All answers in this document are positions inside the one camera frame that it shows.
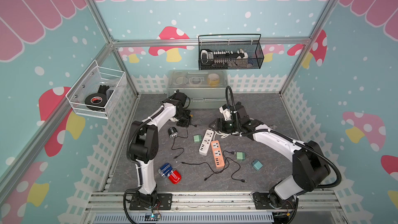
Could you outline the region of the black silver electric shaver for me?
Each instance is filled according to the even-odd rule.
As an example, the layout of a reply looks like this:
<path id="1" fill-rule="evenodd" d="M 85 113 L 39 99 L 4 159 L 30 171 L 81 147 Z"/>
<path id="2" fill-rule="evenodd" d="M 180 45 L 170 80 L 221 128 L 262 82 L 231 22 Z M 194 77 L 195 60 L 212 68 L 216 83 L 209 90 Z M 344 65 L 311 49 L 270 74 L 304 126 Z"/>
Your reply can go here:
<path id="1" fill-rule="evenodd" d="M 175 127 L 170 127 L 168 129 L 168 134 L 171 139 L 175 139 L 178 137 L 178 131 Z"/>

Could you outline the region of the white power strip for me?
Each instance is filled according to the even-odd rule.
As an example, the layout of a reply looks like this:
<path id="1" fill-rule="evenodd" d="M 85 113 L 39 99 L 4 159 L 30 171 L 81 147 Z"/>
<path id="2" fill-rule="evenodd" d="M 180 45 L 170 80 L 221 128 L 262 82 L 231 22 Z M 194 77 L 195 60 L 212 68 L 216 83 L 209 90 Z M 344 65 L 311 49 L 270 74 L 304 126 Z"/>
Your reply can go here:
<path id="1" fill-rule="evenodd" d="M 206 156 L 210 147 L 210 143 L 214 137 L 214 131 L 213 130 L 206 130 L 205 135 L 203 137 L 201 146 L 199 148 L 199 154 Z"/>

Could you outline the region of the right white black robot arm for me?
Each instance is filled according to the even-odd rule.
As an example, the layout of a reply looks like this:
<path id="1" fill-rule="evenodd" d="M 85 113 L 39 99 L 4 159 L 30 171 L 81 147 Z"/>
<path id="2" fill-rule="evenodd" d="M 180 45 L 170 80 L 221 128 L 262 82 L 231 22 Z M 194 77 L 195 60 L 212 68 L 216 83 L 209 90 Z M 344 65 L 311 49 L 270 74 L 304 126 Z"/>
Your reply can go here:
<path id="1" fill-rule="evenodd" d="M 216 119 L 211 129 L 264 144 L 292 163 L 292 174 L 268 192 L 267 201 L 272 208 L 282 208 L 290 198 L 297 199 L 315 189 L 334 188 L 342 182 L 339 168 L 324 156 L 316 142 L 295 140 L 250 118 L 241 102 L 234 101 L 230 86 L 226 87 L 226 105 L 220 112 L 223 117 Z"/>

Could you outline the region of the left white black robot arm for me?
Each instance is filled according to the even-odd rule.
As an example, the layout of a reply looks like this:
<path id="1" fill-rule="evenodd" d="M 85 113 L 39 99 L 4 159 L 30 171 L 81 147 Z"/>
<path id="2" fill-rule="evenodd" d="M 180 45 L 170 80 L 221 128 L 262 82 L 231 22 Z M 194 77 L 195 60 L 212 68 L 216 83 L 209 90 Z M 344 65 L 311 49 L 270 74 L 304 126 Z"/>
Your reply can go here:
<path id="1" fill-rule="evenodd" d="M 138 187 L 125 191 L 125 209 L 132 211 L 153 209 L 160 197 L 154 178 L 153 161 L 159 150 L 159 130 L 172 118 L 184 127 L 190 124 L 190 111 L 185 106 L 188 96 L 179 90 L 164 99 L 159 109 L 142 121 L 134 121 L 127 138 L 126 157 L 135 164 Z"/>

